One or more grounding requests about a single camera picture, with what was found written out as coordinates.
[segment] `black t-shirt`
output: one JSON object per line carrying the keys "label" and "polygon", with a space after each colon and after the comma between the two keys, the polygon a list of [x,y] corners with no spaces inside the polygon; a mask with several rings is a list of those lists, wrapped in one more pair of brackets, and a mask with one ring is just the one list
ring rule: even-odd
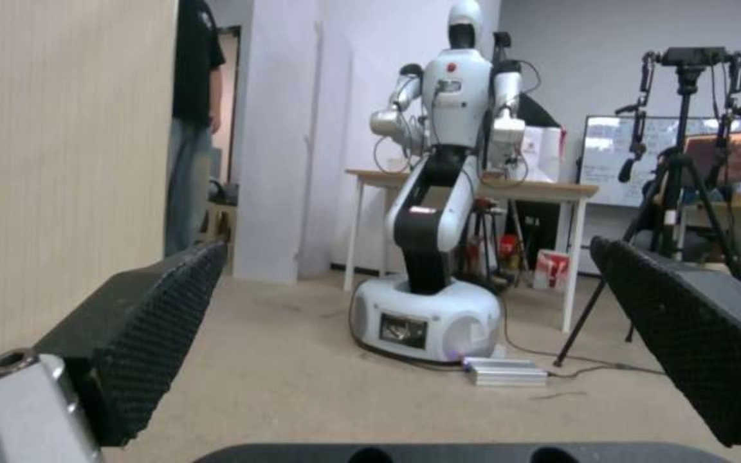
{"label": "black t-shirt", "polygon": [[210,73],[224,64],[214,15],[204,0],[179,0],[173,117],[207,126]]}

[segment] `box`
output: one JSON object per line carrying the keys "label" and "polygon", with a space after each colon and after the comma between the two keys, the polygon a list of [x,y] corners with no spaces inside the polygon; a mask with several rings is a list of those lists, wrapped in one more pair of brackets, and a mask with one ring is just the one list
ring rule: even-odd
{"label": "box", "polygon": [[564,293],[570,264],[571,258],[567,254],[547,249],[539,250],[536,269],[533,271],[533,288],[553,289],[558,293]]}

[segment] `table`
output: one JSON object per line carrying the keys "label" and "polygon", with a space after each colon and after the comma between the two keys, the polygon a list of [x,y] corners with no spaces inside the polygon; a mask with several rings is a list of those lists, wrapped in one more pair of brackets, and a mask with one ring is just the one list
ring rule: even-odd
{"label": "table", "polygon": [[[714,212],[717,214],[717,219],[720,220],[720,225],[723,228],[728,228],[728,205],[726,203],[711,203],[711,206],[713,206]],[[741,228],[741,204],[733,205],[733,218],[736,221],[737,229]],[[679,228],[680,237],[682,237],[686,226],[705,226],[706,228],[711,226],[702,204],[691,204],[682,208],[682,219]]]}
{"label": "table", "polygon": [[[402,187],[408,174],[386,174],[379,170],[356,170],[347,169],[346,173],[356,176],[356,196],[354,197],[353,222],[351,234],[347,247],[347,263],[345,264],[345,291],[353,290],[353,275],[356,266],[356,238],[359,234],[359,223],[362,211],[362,195],[366,186],[382,188],[383,204],[388,203],[389,190],[397,190]],[[571,331],[571,318],[573,317],[574,292],[576,292],[576,275],[579,270],[579,257],[582,244],[582,231],[585,228],[585,205],[588,198],[593,196],[599,187],[596,185],[575,185],[561,183],[544,183],[526,181],[517,184],[515,181],[504,181],[503,179],[489,179],[488,185],[480,185],[479,196],[494,197],[494,199],[517,199],[524,201],[537,201],[541,203],[564,203],[576,205],[576,223],[573,229],[573,241],[571,243],[571,263],[568,267],[567,285],[565,285],[565,301],[562,307],[562,332]],[[388,237],[385,227],[382,226],[382,234],[379,240],[382,249],[388,249]],[[379,274],[385,275],[388,270],[387,252],[380,252]]]}

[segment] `robot mobile base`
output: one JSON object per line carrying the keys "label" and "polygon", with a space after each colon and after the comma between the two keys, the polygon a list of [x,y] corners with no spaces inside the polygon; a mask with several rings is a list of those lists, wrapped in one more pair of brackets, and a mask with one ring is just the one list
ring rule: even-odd
{"label": "robot mobile base", "polygon": [[375,278],[356,288],[351,303],[350,326],[356,341],[436,363],[489,357],[502,319],[496,296],[456,280],[426,296],[410,293],[404,275]]}

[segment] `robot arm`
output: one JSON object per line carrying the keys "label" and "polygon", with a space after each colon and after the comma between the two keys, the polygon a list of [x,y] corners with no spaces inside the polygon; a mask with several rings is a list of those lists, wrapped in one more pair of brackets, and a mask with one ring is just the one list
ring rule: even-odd
{"label": "robot arm", "polygon": [[376,111],[370,116],[370,131],[390,137],[396,143],[411,150],[421,150],[425,137],[419,124],[409,123],[404,112],[411,102],[421,96],[423,70],[418,64],[408,64],[399,71],[394,92],[390,95],[388,109]]}
{"label": "robot arm", "polygon": [[495,143],[518,147],[524,137],[526,123],[518,118],[522,69],[517,61],[507,60],[494,65],[494,112],[491,138]]}

